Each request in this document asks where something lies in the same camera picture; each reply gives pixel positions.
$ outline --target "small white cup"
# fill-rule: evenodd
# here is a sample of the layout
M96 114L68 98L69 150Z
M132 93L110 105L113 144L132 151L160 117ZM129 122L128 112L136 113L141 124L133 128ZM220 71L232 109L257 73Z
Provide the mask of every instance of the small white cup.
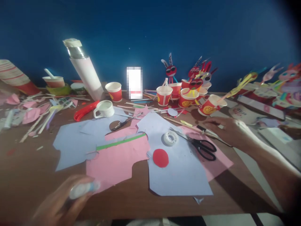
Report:
M114 108L113 108L113 103L109 100L103 100L100 101L97 105L96 108L94 109L94 118L108 118L113 116L115 113Z

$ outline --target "tape roll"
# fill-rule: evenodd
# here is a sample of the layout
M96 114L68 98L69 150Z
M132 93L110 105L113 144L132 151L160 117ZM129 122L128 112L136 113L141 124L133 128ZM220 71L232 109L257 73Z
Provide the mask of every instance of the tape roll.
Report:
M163 141L167 146L175 145L179 140L179 136L174 131L168 131L163 136Z

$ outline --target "red circle paper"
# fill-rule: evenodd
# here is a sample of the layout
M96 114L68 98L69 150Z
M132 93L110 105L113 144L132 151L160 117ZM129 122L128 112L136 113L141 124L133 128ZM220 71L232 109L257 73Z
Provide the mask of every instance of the red circle paper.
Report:
M163 149L156 149L153 153L153 161L161 168L167 167L169 164L168 154Z

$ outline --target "person's hand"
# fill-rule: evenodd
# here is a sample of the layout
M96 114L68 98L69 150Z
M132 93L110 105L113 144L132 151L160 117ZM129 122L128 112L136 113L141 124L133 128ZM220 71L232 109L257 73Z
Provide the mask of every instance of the person's hand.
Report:
M223 141L241 151L256 150L263 142L252 133L246 124L234 118L212 117L203 124L207 129L216 133Z
M47 226L71 226L74 225L77 216L84 208L92 192L70 201L70 190L74 185L93 182L94 178L86 175L74 175L69 177L55 192L50 194L39 206L30 225Z

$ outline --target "scissors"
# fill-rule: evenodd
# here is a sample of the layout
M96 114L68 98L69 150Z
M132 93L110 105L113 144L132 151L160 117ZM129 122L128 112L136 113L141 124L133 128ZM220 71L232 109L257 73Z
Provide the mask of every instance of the scissors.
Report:
M173 128L170 128L171 131L174 131L176 134L178 134L179 136L185 138L186 140L188 140L189 142L191 142L191 144L197 149L198 153L206 160L208 161L214 161L216 160L215 155L213 154L213 152L216 152L216 147L214 146L213 143L207 141L207 140L197 140L197 139L193 139L191 137L188 137L186 135L184 135L183 133L174 130Z

